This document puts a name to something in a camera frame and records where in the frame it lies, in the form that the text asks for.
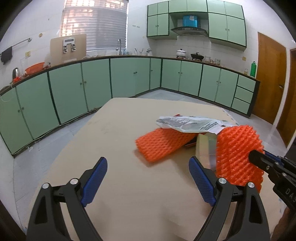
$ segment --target black towel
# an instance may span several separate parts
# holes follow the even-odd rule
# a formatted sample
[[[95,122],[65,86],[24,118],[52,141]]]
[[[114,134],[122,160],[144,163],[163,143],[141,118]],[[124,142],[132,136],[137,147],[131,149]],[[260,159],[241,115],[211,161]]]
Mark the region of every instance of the black towel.
[[[12,58],[12,46],[4,50],[1,54],[1,62],[6,64]]]

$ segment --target silver screw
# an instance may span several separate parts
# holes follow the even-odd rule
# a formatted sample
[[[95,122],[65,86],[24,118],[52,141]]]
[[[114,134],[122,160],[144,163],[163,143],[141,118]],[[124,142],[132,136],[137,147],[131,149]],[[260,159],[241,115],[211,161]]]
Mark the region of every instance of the silver screw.
[[[227,181],[226,181],[225,178],[219,178],[219,182],[220,182],[221,184],[225,184],[225,183],[227,183]]]
[[[49,183],[44,183],[43,185],[42,185],[42,188],[43,189],[47,189],[49,187]]]
[[[75,184],[78,183],[78,179],[77,179],[77,178],[73,178],[73,179],[70,181],[70,183],[71,183],[72,185],[75,185]]]
[[[250,188],[253,188],[253,187],[255,186],[255,184],[254,184],[254,183],[251,183],[251,182],[249,182],[249,183],[248,183],[248,186],[249,186]]]

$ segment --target drawer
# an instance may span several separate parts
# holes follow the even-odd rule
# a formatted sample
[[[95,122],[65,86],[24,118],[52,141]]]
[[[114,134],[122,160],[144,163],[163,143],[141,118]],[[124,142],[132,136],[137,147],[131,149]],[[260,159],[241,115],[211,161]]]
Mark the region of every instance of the drawer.
[[[237,97],[238,99],[251,103],[251,100],[253,98],[253,92],[237,86],[237,90],[235,91],[234,96]]]
[[[231,108],[233,108],[235,110],[238,110],[240,112],[243,112],[245,114],[248,113],[249,107],[250,107],[249,103],[244,102],[244,101],[242,101],[240,99],[237,99],[237,98],[233,99],[233,103],[232,103],[232,106],[231,106]]]
[[[237,85],[254,92],[256,81],[240,75]]]

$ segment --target table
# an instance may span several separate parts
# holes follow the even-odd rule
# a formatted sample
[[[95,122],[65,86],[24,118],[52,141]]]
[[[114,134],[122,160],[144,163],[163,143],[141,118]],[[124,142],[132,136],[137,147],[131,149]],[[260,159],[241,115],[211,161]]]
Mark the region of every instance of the table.
[[[211,207],[205,203],[188,169],[195,148],[181,148],[155,164],[146,162],[135,140],[158,126],[160,116],[195,115],[235,120],[222,108],[181,101],[114,98],[80,129],[61,151],[42,183],[64,185],[91,169],[101,156],[107,174],[86,211],[104,241],[193,240]],[[31,201],[31,212],[40,183]],[[281,217],[278,196],[264,176],[261,198],[270,229]],[[226,237],[235,204],[220,235]],[[72,240],[79,240],[66,204],[62,211]]]

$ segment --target window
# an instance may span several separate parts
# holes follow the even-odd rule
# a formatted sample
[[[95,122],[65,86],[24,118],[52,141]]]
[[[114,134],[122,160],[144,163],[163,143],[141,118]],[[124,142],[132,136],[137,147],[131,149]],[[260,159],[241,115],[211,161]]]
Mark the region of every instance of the window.
[[[126,47],[128,0],[66,0],[60,36],[86,34],[86,49]]]

